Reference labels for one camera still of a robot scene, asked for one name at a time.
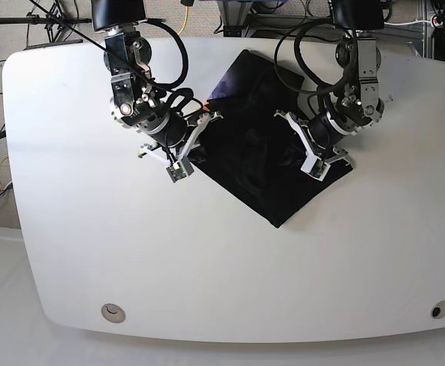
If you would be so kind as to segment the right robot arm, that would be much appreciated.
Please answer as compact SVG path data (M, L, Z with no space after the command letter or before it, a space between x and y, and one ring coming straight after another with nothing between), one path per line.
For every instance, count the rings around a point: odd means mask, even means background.
M189 132L182 110L195 100L193 90L181 86L189 70L184 43L162 21L149 20L142 1L92 1L91 5L94 31L107 34L104 63L111 74L113 118L124 128L148 135L174 163L173 150L185 143ZM153 77L151 46L135 28L141 21L163 29L176 42L182 71L175 81L159 83Z

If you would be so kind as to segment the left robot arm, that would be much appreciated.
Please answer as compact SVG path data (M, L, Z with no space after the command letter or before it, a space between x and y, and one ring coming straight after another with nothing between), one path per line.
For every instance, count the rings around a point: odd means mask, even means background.
M317 26L328 24L346 33L336 48L336 61L343 69L341 79L331 85L306 65L298 45L298 64L317 86L319 113L309 125L313 140L330 151L345 136L370 127L382 118L384 103L379 98L378 70L381 55L370 31L384 28L380 1L329 1L331 17L307 23L298 33L302 39Z

